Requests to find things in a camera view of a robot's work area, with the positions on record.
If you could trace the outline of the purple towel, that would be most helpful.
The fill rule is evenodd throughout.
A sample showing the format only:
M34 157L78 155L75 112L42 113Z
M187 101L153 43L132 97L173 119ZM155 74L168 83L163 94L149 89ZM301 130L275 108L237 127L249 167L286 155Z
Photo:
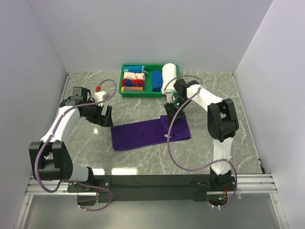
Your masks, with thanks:
M167 142L169 122L167 115L158 119L111 127L112 147L115 151L133 150ZM177 120L170 133L170 142L191 138L185 117Z

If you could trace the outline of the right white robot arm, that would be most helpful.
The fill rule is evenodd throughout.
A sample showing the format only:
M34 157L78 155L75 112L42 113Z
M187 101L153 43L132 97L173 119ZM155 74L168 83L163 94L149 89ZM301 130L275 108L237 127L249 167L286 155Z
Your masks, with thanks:
M192 80L186 82L183 78L174 83L174 88L178 94L172 103L164 105L169 130L167 134L167 150L173 163L185 171L199 171L211 167L210 186L214 190L221 190L229 182L232 171L235 168L230 161L231 147L236 131L239 129L239 122L232 99L220 98L206 89L201 83ZM170 134L172 127L178 120L185 117L183 109L194 101L207 112L207 129L213 139L213 161L200 168L185 168L179 165L172 156L170 149Z

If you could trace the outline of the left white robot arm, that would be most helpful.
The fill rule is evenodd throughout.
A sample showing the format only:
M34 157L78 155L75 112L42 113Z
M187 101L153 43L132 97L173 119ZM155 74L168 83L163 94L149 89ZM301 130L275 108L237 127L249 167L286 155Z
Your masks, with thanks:
M110 95L105 91L92 94L87 88L74 87L72 95L62 100L49 131L29 146L32 171L37 181L76 181L86 192L95 188L92 169L73 163L65 142L81 118L92 124L112 127L112 107L102 104L109 99ZM106 108L105 114L102 114L103 108Z

